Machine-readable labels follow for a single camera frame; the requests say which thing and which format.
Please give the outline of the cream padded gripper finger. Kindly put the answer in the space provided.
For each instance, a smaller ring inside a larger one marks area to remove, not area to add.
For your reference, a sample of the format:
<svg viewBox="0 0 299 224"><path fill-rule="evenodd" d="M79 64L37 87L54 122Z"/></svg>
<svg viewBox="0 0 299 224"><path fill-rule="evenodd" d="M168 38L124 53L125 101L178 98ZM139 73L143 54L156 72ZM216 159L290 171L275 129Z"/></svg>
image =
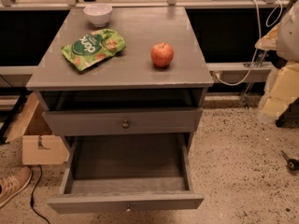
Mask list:
<svg viewBox="0 0 299 224"><path fill-rule="evenodd" d="M266 80L264 95L258 105L258 120L274 122L299 98L299 63L288 61L274 68Z"/></svg>
<svg viewBox="0 0 299 224"><path fill-rule="evenodd" d="M277 37L278 37L279 25L275 25L266 35L260 38L256 44L256 49L261 50L276 50L277 49Z"/></svg>

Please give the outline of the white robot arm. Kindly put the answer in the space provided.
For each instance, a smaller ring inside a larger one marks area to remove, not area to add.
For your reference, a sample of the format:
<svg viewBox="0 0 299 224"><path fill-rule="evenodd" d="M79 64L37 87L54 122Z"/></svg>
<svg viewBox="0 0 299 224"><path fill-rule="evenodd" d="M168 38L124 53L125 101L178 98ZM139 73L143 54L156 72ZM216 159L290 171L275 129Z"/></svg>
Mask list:
<svg viewBox="0 0 299 224"><path fill-rule="evenodd" d="M299 98L299 1L255 44L257 49L273 50L286 61L274 68L265 84L265 95L259 103L258 119L275 122Z"/></svg>

